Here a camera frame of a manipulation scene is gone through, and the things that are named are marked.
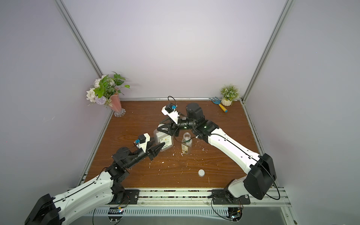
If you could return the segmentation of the square clear plastic bottle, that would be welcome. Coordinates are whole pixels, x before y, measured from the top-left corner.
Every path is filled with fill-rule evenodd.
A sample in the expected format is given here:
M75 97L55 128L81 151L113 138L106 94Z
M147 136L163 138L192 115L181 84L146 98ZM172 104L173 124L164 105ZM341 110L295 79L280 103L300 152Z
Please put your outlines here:
M154 140L155 140L156 145L164 143L164 146L160 150L161 152L164 152L174 146L173 136L168 135L164 132L158 131L157 129L154 130L153 134L154 134Z

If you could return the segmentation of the tall clear labelled bottle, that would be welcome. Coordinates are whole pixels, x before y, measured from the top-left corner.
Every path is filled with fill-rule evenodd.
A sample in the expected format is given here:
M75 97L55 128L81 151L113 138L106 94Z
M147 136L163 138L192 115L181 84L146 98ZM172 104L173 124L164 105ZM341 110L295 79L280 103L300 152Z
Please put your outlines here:
M191 134L188 132L184 133L183 139L181 141L182 154L188 155L192 150L192 144L193 144L193 140Z

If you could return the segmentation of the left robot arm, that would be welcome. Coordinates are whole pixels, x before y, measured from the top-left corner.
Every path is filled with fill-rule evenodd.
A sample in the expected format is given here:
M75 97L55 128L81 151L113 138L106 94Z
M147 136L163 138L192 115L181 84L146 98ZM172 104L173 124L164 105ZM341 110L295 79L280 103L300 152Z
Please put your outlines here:
M119 148L112 156L112 164L88 182L56 196L46 194L40 197L24 223L69 225L97 207L129 201L130 197L122 186L129 175L128 170L145 158L153 160L165 145L163 142L155 144L153 138L135 144L135 151L128 147Z

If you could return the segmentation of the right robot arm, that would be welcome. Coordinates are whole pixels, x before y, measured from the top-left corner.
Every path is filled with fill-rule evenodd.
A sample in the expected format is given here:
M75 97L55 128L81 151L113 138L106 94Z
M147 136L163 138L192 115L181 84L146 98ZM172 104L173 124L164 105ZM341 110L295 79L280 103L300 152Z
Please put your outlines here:
M271 156L266 153L260 155L235 141L217 124L207 120L197 103L186 106L185 117L181 117L177 106L172 103L164 106L161 112L168 119L163 121L158 131L177 137L181 130L190 130L196 138L221 150L244 171L244 177L234 179L225 187L227 194L232 198L244 195L258 200L264 198L277 178Z

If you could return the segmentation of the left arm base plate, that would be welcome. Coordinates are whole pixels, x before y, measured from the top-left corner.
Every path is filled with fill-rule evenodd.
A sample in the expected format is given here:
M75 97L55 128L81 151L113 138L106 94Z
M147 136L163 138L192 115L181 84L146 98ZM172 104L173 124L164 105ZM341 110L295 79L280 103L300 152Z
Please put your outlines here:
M125 189L118 194L115 194L113 199L108 204L137 204L139 199L139 189Z

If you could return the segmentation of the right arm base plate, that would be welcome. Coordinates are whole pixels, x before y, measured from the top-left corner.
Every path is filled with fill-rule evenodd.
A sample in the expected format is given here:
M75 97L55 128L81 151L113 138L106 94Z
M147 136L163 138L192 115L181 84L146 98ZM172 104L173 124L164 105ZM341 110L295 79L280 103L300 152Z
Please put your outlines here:
M250 198L248 195L241 197L234 197L228 191L223 189L213 189L211 195L208 197L213 201L215 205L224 205L224 204L242 204L250 205Z

